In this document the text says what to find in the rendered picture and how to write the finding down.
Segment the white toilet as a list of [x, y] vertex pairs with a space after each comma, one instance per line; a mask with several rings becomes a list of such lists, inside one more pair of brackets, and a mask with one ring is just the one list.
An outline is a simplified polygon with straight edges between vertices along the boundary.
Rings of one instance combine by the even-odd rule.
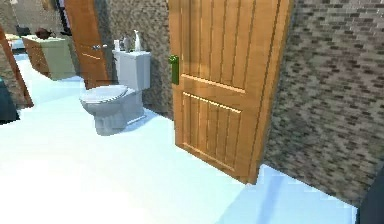
[[113, 50], [117, 84], [86, 90], [79, 101], [93, 116], [96, 132], [109, 136], [144, 116], [142, 92], [151, 87], [151, 53]]

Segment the wooden panelled room door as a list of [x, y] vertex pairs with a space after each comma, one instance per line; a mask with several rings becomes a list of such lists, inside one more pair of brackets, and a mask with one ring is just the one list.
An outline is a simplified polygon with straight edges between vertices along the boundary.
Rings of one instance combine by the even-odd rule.
[[175, 144], [256, 182], [294, 0], [168, 0]]

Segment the white spray bottle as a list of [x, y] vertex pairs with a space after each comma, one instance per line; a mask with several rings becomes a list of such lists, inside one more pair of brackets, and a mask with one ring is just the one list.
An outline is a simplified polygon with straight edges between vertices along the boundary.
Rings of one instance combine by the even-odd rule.
[[141, 51], [141, 47], [142, 47], [140, 36], [139, 36], [139, 31], [135, 29], [134, 33], [135, 33], [134, 51], [139, 52], [139, 51]]

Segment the plain wooden room door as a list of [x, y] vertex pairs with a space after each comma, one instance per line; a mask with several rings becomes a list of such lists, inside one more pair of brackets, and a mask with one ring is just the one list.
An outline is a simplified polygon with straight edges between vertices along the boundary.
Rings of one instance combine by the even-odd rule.
[[103, 44], [99, 34], [94, 0], [65, 0], [64, 6], [85, 87], [91, 89], [109, 85], [111, 79], [104, 49], [92, 49], [93, 45]]

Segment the wooden green chest of drawers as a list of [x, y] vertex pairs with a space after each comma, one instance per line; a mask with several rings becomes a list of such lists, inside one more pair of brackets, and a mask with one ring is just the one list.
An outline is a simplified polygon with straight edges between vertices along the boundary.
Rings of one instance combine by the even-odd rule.
[[63, 38], [40, 39], [36, 35], [22, 38], [32, 68], [57, 81], [76, 75], [68, 41]]

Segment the dark brown kettle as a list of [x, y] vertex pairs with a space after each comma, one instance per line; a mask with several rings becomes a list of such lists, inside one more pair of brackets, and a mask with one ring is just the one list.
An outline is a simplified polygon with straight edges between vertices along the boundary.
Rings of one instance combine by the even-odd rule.
[[48, 39], [49, 37], [55, 37], [56, 36], [56, 34], [53, 31], [48, 31], [45, 28], [38, 28], [35, 31], [35, 35], [38, 38], [43, 39], [43, 40]]

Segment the dark blue rounded object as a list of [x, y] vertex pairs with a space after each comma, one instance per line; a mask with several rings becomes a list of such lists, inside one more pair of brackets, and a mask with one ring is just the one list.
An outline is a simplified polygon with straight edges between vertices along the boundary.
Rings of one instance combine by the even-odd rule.
[[355, 224], [384, 224], [384, 166], [358, 208]]

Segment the wooden door frame post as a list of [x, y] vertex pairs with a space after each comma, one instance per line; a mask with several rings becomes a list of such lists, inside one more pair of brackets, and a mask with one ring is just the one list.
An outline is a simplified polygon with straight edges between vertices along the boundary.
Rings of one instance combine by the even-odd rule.
[[0, 79], [10, 93], [17, 110], [33, 107], [33, 101], [20, 73], [12, 49], [0, 25]]

